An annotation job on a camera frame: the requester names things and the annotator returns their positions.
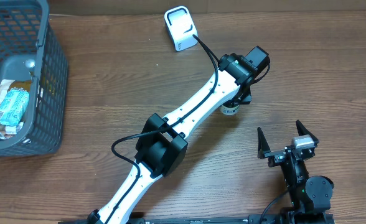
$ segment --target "black mounting bracket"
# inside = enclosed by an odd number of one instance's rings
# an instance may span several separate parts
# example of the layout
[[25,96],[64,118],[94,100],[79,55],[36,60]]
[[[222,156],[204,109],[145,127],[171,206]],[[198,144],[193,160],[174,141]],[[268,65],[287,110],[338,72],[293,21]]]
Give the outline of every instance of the black mounting bracket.
[[238,93],[223,105],[233,108],[249,105],[252,100],[251,85],[255,78],[270,64],[269,54],[259,46],[254,47],[245,57],[232,53],[220,58],[219,70],[228,72],[240,85]]
[[[248,217],[248,224],[291,224],[284,215],[265,215],[263,217],[262,222],[260,222],[261,215],[250,215]],[[315,217],[307,217],[305,220],[298,218],[295,220],[297,224],[306,224],[306,223],[314,223],[314,224],[334,224],[334,218],[332,215],[327,214],[325,216],[315,216]]]
[[308,131],[299,120],[296,121],[296,129],[299,137],[303,136],[303,138],[294,138],[293,145],[286,146],[284,150],[271,152],[262,129],[258,128],[258,158],[268,158],[269,167],[280,166],[291,153],[297,160],[312,158],[315,155],[314,149],[320,142],[319,139]]
[[[162,119],[154,113],[144,125],[142,133],[167,128],[167,119]],[[151,177],[169,175],[183,160],[187,150],[184,133],[176,133],[172,128],[166,132],[173,140],[169,141],[163,133],[140,137],[136,144],[138,153],[134,156],[136,162],[142,162],[151,171]]]

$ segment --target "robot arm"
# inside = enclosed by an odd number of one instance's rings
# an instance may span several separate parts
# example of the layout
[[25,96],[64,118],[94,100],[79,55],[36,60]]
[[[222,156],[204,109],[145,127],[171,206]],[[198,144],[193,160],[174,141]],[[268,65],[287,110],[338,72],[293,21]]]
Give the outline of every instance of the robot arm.
[[[208,98],[208,100],[202,104],[197,110],[195,110],[190,116],[188,116],[183,122],[173,127],[176,133],[183,133],[184,139],[187,139],[191,132],[198,127],[213,111],[215,111],[222,103],[231,100],[238,92],[240,86],[235,84],[235,79],[226,71],[218,73],[218,85],[214,93]],[[208,94],[209,90],[214,85],[215,74],[209,79],[209,81],[187,102],[173,112],[165,115],[167,123],[172,124],[179,118],[183,117],[186,112],[190,111],[193,107]],[[139,202],[140,198],[146,193],[148,188],[159,180],[162,175],[158,175],[155,178],[151,177],[151,171],[144,165],[144,162],[138,163],[141,176],[136,182],[134,187],[129,191],[127,196],[122,200],[118,209],[116,209],[113,216],[108,223],[119,224],[126,223],[129,220],[129,215],[133,208]],[[137,175],[137,169],[132,167],[128,177],[123,182],[120,189],[114,195],[114,197],[98,212],[100,221],[105,223],[107,218],[113,211],[114,206],[118,203],[122,195],[131,186]]]
[[[181,163],[187,150],[186,139],[191,133],[221,105],[225,105],[224,110],[231,106],[237,111],[237,104],[248,98],[247,90],[269,63],[268,54],[260,47],[255,47],[245,57],[235,53],[224,55],[218,61],[219,68],[214,65],[218,73],[214,73],[187,102],[163,118],[154,113],[146,121],[143,135],[136,144],[136,160],[131,161],[134,167],[114,197],[89,215],[88,223],[125,224],[148,188]],[[170,135],[171,141],[162,135],[162,130]]]
[[291,197],[292,207],[282,208],[279,215],[250,215],[252,223],[333,223],[332,215],[327,215],[330,209],[330,199],[334,183],[328,177],[309,176],[305,160],[315,156],[315,149],[319,144],[316,138],[303,124],[297,120],[296,128],[299,136],[293,137],[291,145],[280,151],[270,151],[265,135],[258,128],[258,158],[268,159],[269,167],[280,166],[287,186],[287,193]]

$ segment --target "black servo motor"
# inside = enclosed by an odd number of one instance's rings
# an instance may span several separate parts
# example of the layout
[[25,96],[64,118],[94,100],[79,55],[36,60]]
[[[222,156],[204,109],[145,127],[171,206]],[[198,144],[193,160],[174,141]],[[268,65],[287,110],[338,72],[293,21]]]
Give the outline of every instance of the black servo motor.
[[245,57],[232,53],[220,58],[219,70],[228,72],[236,79],[235,83],[241,85],[240,91],[222,105],[220,110],[223,114],[236,114],[240,105],[251,103],[250,87],[263,78],[255,80],[266,67],[270,67],[269,54],[259,46],[254,47]]

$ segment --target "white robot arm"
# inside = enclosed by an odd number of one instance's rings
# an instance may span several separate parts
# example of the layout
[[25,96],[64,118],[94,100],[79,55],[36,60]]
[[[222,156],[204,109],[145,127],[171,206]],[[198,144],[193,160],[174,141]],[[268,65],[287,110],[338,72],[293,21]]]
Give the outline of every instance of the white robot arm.
[[[214,112],[220,105],[224,102],[231,100],[239,91],[240,86],[235,84],[235,79],[226,71],[219,71],[218,73],[218,83],[213,94],[207,99],[207,101],[202,104],[198,109],[196,109],[190,116],[188,116],[183,122],[173,127],[173,130],[177,133],[184,133],[184,139],[187,139],[190,134],[200,125],[212,112]],[[173,112],[165,115],[164,118],[168,119],[168,124],[176,122],[179,118],[183,117],[186,112],[190,111],[193,107],[198,105],[198,103],[204,99],[208,94],[209,90],[214,85],[215,74],[209,79],[209,81],[187,102]],[[119,204],[119,207],[115,210],[114,214],[110,218],[108,223],[112,224],[125,224],[129,220],[129,215],[133,208],[139,202],[140,198],[144,193],[150,188],[150,186],[159,180],[162,175],[152,178],[151,171],[146,168],[142,162],[139,164],[140,168],[140,178],[134,185],[134,187],[129,191],[125,198]],[[122,195],[127,191],[129,186],[135,180],[138,171],[135,167],[132,167],[131,172],[128,177],[123,182],[120,189],[117,191],[115,196],[108,202],[103,208],[98,212],[100,220],[106,223],[108,217],[113,211],[113,208],[118,203]]]
[[[250,86],[262,79],[270,68],[268,54],[255,47],[247,56],[224,55],[216,66],[211,54],[216,56],[194,36],[211,58],[215,73],[209,81],[187,102],[163,118],[154,113],[144,125],[142,134],[117,140],[111,147],[113,153],[133,165],[131,172],[114,197],[100,210],[93,211],[88,224],[125,224],[148,188],[162,176],[170,174],[183,160],[187,139],[212,112],[223,105],[223,113],[234,114],[240,104],[249,104]],[[259,79],[255,78],[268,67]],[[167,133],[173,140],[167,140]],[[136,160],[131,161],[115,151],[121,141],[139,138]]]

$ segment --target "snack package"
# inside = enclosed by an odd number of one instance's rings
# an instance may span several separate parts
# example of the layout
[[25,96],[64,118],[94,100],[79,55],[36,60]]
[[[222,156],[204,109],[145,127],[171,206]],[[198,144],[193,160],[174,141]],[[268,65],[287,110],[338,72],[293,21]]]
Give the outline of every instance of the snack package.
[[31,81],[13,82],[0,104],[0,124],[17,126],[26,112]]
[[[14,114],[14,115],[17,115],[17,117],[13,117],[13,120],[12,120],[13,122],[7,121],[6,125],[0,123],[0,139],[9,139],[9,138],[13,137],[23,127],[24,122],[21,121],[21,117],[20,118],[18,118],[18,117],[20,114],[22,116],[27,108],[28,98],[26,98],[26,100],[24,100],[24,98],[25,98],[25,96],[29,96],[29,89],[31,87],[31,83],[32,82],[30,80],[28,80],[26,82],[19,82],[19,81],[15,81],[15,80],[2,80],[1,85],[0,85],[0,107],[2,106],[4,101],[5,101],[5,105],[8,105],[9,107],[10,106],[13,107],[14,105],[17,105],[17,110],[15,110],[15,114]],[[2,110],[2,111],[3,112],[0,113],[0,119],[5,118],[5,116],[6,116],[5,111],[7,111],[7,110]]]
[[0,125],[0,139],[9,139],[16,135],[23,127],[24,122],[20,122],[17,126]]

